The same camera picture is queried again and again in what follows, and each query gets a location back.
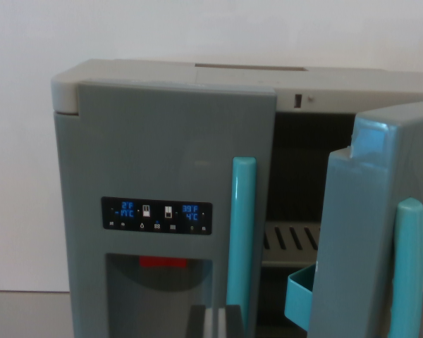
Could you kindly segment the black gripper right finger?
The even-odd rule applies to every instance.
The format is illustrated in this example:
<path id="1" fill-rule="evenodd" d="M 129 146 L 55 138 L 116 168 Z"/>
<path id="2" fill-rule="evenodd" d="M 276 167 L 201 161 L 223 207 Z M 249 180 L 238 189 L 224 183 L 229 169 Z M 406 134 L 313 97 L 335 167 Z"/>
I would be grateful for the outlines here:
<path id="1" fill-rule="evenodd" d="M 239 305 L 226 305 L 218 311 L 218 338 L 243 338 L 244 327 Z"/>

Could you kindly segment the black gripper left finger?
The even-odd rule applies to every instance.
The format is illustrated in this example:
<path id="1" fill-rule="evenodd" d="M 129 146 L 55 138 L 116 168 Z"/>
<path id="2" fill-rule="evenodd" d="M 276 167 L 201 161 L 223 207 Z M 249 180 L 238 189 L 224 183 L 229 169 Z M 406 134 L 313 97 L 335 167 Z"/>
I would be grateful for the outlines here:
<path id="1" fill-rule="evenodd" d="M 188 318 L 188 338 L 212 338 L 213 311 L 205 305 L 194 305 L 190 308 Z"/>

